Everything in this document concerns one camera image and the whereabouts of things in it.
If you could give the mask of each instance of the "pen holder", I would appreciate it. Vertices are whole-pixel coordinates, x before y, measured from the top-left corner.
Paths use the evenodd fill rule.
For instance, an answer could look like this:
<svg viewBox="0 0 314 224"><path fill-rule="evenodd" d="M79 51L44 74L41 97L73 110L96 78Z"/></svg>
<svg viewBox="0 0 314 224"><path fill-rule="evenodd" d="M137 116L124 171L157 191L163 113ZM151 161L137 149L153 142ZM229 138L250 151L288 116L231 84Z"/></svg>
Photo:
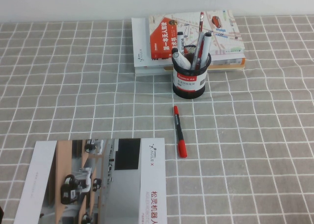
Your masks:
<svg viewBox="0 0 314 224"><path fill-rule="evenodd" d="M190 63L193 61L195 48L195 45L187 45L184 47L184 56ZM183 69L177 64L173 57L172 63L174 67L172 89L175 94L185 99L194 99L201 96L205 91L207 68L211 63L211 55L208 54L206 65L198 70Z"/></svg>

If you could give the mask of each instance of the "stack of books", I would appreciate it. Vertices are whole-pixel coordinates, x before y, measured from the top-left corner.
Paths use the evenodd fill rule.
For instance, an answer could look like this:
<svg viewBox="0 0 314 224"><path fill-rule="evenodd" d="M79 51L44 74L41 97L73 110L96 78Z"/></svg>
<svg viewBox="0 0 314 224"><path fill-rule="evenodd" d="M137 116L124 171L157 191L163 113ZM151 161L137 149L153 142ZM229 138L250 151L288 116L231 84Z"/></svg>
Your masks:
<svg viewBox="0 0 314 224"><path fill-rule="evenodd" d="M132 18L135 76L171 74L171 49L177 47L177 33L183 33L185 46L195 45L200 14L191 12ZM244 43L232 11L204 12L203 32L212 33L208 71L244 68Z"/></svg>

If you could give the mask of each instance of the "logo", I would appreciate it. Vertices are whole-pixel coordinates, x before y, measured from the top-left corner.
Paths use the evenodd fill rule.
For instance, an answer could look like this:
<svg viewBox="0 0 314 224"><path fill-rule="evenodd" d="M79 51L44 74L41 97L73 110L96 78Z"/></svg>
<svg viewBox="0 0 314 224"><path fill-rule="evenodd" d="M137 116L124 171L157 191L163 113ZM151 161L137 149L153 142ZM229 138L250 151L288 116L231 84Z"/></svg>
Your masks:
<svg viewBox="0 0 314 224"><path fill-rule="evenodd" d="M151 157L151 166L154 166L154 160L156 159L156 151L157 148L154 147L154 144L152 144L151 146L149 146L150 149L150 157Z"/></svg>
<svg viewBox="0 0 314 224"><path fill-rule="evenodd" d="M197 76L185 76L181 74L177 74L177 77L183 81L194 82L197 79Z"/></svg>

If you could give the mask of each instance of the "red label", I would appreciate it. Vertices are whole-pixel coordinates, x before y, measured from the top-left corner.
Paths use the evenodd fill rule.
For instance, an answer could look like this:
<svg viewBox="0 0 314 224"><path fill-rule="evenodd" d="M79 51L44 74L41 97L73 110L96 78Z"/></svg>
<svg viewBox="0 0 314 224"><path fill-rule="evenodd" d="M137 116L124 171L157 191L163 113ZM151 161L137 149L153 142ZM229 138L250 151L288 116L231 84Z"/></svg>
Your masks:
<svg viewBox="0 0 314 224"><path fill-rule="evenodd" d="M194 82L197 79L197 76L185 76L178 73L178 78L188 82Z"/></svg>
<svg viewBox="0 0 314 224"><path fill-rule="evenodd" d="M177 21L163 18L150 36L152 59L169 58L177 44Z"/></svg>

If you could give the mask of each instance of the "white wall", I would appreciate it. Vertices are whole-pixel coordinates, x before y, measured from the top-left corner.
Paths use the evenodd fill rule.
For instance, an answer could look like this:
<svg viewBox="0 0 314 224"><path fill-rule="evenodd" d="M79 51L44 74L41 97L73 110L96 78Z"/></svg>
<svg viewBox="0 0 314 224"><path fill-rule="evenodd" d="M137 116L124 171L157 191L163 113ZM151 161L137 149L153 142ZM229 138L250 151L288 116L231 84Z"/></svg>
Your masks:
<svg viewBox="0 0 314 224"><path fill-rule="evenodd" d="M104 20L232 9L242 15L314 14L313 0L0 0L0 22Z"/></svg>

